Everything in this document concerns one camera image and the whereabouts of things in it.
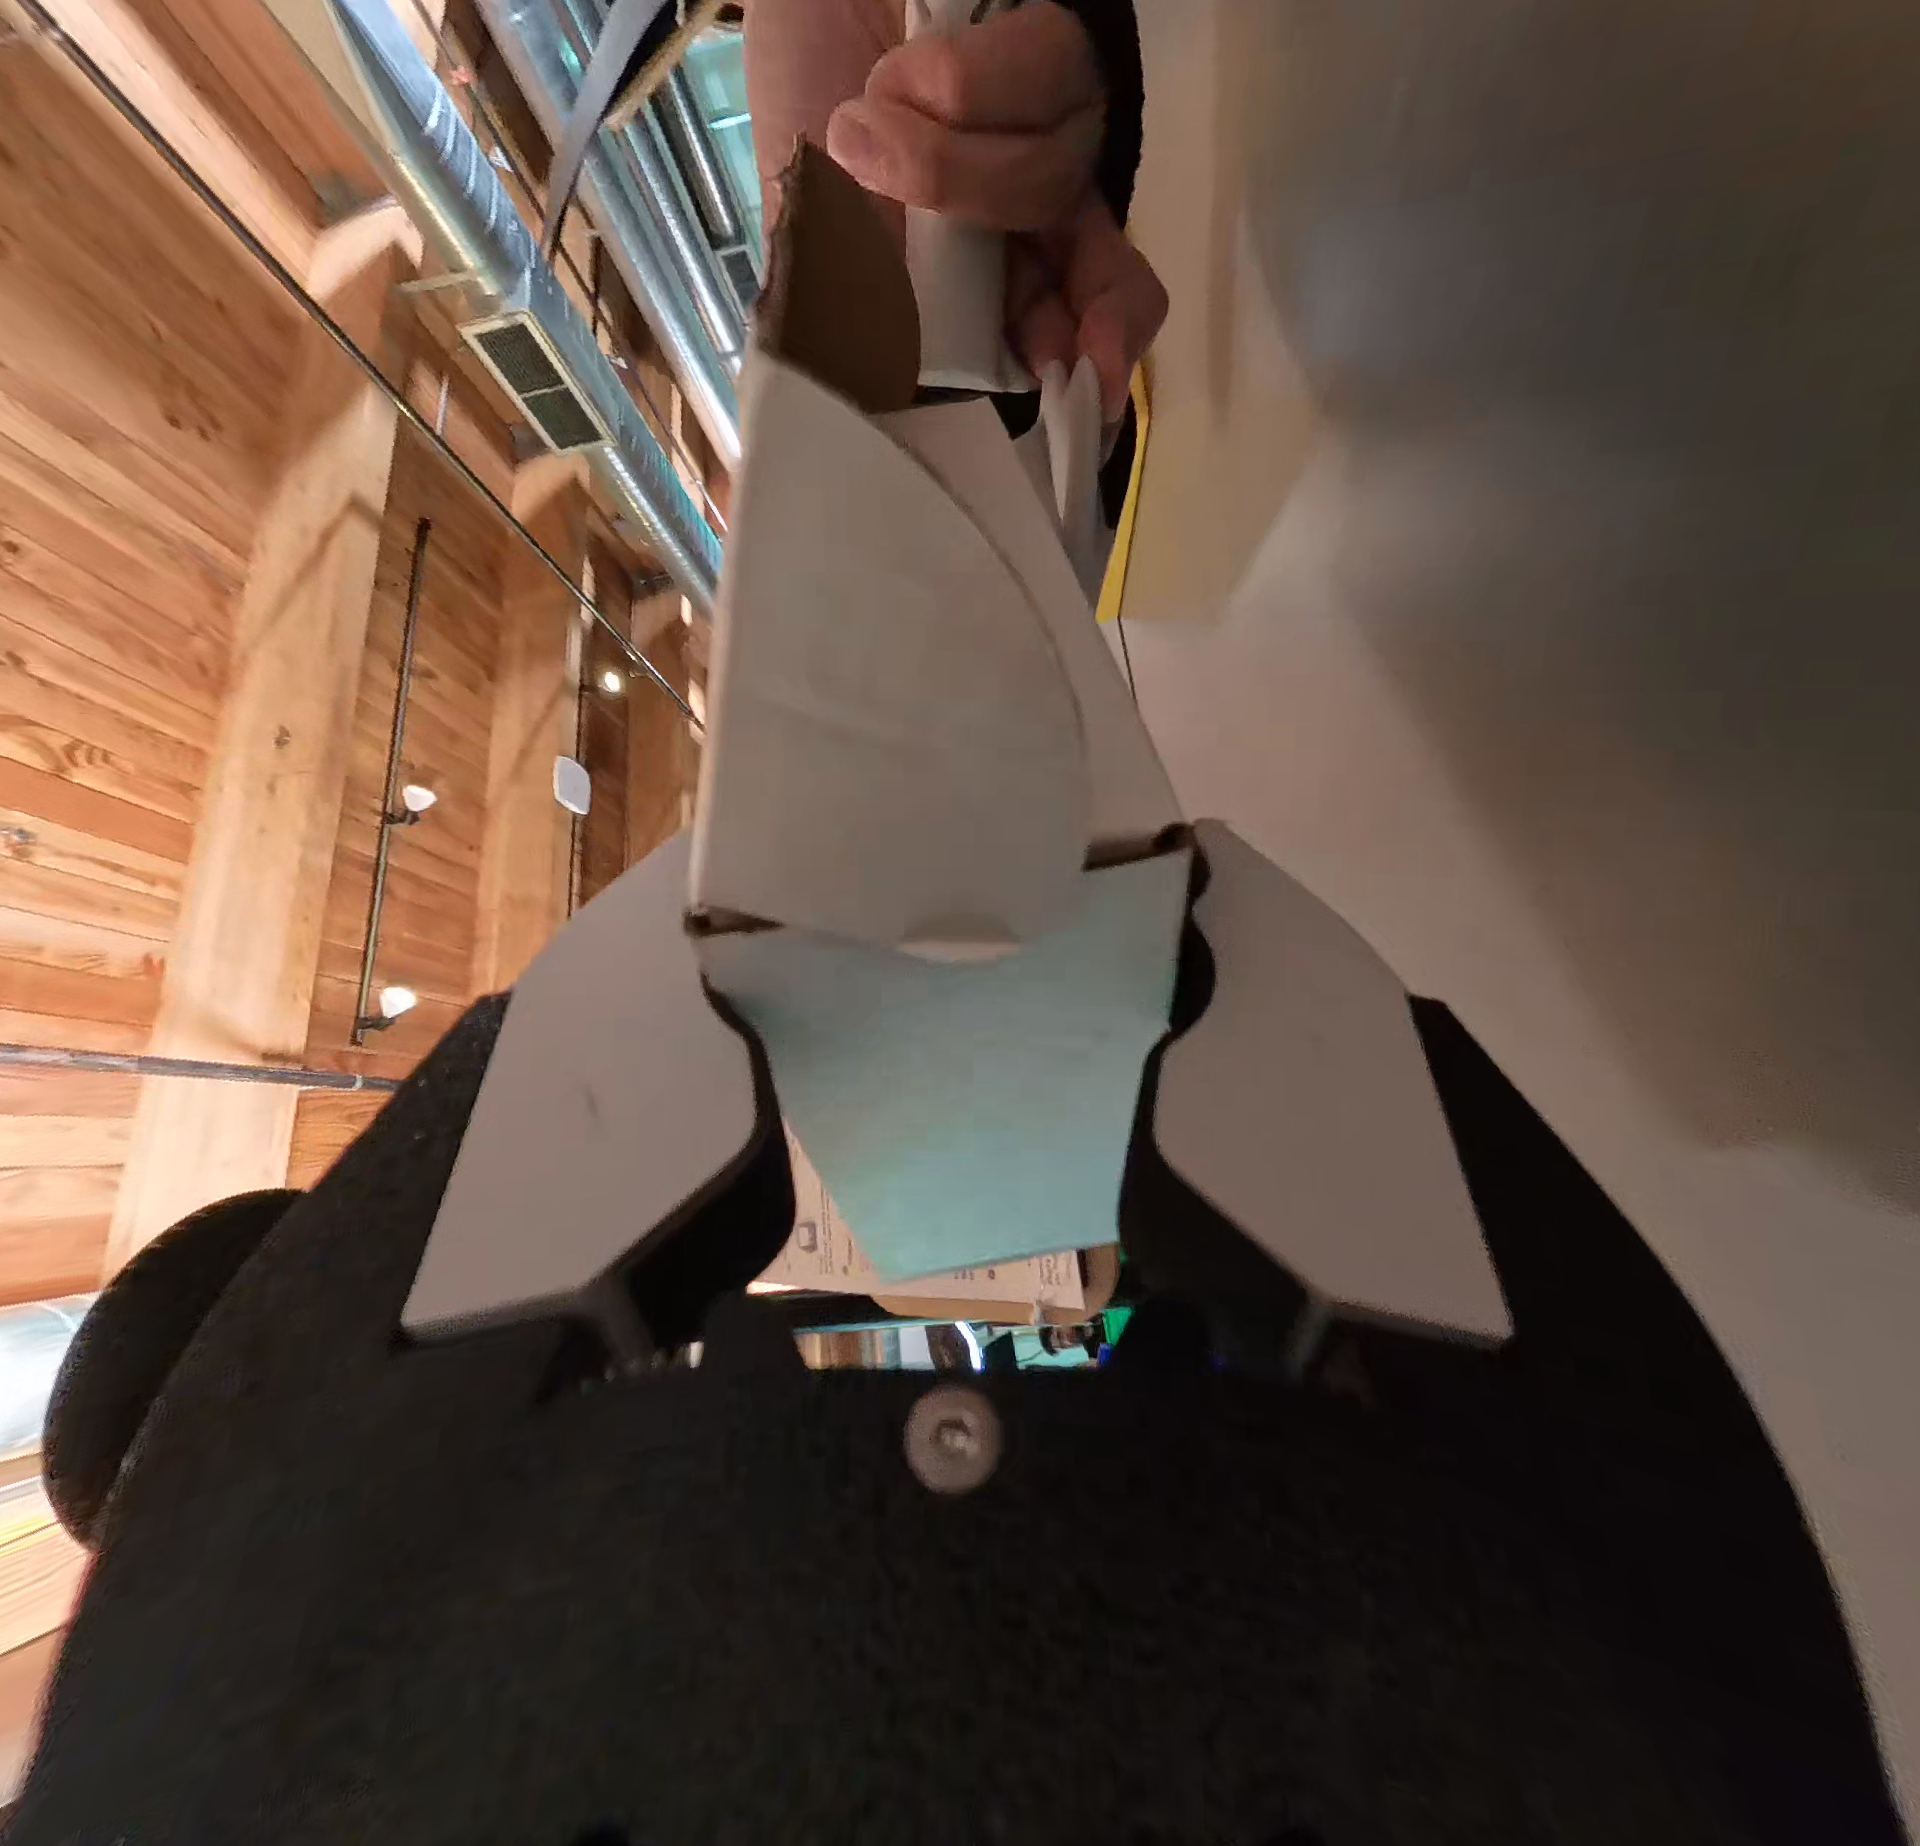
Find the yellow plastic bin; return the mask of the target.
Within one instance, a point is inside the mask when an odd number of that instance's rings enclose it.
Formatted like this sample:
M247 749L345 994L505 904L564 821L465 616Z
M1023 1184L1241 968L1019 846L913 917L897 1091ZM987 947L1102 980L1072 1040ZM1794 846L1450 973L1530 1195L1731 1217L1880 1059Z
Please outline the yellow plastic bin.
M1114 625L1124 616L1127 570L1139 523L1139 500L1147 465L1147 441L1153 426L1155 394L1155 356L1145 354L1133 367L1129 380L1127 406L1132 411L1133 443L1125 471L1124 494L1117 507L1114 537L1107 561L1094 605L1095 621L1102 628Z

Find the metal air duct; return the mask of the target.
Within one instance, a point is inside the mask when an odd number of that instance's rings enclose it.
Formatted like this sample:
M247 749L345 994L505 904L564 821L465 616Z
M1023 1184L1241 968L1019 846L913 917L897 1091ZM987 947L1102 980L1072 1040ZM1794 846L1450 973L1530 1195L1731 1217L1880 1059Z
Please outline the metal air duct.
M476 276L491 311L534 331L561 387L592 423L586 457L638 540L704 618L716 610L721 544L564 292L493 163L387 0L324 0L371 122L400 177L400 199L447 264Z

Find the ceiling vent grille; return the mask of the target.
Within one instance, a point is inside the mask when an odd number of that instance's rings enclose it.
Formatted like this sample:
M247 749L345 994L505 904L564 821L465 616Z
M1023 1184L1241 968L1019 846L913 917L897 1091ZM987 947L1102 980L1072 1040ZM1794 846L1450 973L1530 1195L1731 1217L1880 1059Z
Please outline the ceiling vent grille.
M534 313L465 317L457 333L546 450L571 455L611 443L610 423Z

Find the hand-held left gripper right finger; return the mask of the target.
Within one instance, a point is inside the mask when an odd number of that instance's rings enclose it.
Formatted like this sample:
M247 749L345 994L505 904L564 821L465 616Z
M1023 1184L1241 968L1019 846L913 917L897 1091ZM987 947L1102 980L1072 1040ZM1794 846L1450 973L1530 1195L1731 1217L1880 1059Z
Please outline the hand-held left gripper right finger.
M1401 980L1224 821L1191 843L1117 1198L1147 1302L1222 1364L1309 1364L1356 1325L1500 1349L1513 1316Z

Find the printed instruction board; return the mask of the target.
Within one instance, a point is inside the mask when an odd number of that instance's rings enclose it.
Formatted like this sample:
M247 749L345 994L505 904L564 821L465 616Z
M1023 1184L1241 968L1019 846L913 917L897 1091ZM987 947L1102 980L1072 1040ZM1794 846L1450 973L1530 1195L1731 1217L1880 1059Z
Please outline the printed instruction board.
M755 1292L822 1292L863 1297L888 1314L1002 1325L1079 1323L1116 1300L1121 1251L1114 1241L953 1274L883 1280L835 1209L794 1132L785 1132L794 1221Z

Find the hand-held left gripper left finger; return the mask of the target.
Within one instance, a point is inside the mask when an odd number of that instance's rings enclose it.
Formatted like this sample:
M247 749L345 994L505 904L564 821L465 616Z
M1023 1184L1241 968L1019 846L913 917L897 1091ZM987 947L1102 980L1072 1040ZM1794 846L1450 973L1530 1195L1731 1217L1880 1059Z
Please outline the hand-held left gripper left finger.
M765 1053L683 923L689 854L680 832L629 866L512 986L402 1305L411 1338L555 1318L657 1358L792 1233Z

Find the person's right hand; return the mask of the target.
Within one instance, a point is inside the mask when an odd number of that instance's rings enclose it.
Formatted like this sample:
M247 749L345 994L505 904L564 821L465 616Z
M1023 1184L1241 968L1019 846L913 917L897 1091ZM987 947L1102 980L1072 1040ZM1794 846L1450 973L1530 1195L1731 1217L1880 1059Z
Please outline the person's right hand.
M1144 108L1133 0L1014 0L913 35L903 0L747 0L742 35L764 229L806 140L891 225L915 208L999 234L1019 362L1086 360L1114 436L1167 316L1125 234Z

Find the white cardboard mailer box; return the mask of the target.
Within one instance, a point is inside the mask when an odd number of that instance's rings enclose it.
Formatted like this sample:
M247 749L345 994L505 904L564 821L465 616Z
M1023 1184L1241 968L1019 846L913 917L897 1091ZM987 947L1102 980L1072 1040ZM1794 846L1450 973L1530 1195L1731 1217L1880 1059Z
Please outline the white cardboard mailer box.
M1191 841L983 398L920 404L870 193L780 172L687 929L885 1280L1109 1246Z

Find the ceiling track light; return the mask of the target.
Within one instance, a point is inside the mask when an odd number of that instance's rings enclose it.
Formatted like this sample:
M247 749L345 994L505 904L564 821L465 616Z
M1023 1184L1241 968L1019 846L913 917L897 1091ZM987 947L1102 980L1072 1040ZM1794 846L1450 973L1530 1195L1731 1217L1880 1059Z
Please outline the ceiling track light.
M374 980L381 920L387 900L394 836L408 825L416 825L420 817L431 810L438 798L431 783L410 781L402 774L416 687L422 586L431 533L431 516L420 514L411 529L408 551L400 632L395 643L394 700L385 738L385 753L381 762L378 823L347 1028L347 1044L353 1049L362 1048L374 1035L390 1030L416 1001L413 994L406 994L398 1001L390 1000L387 994L376 991Z

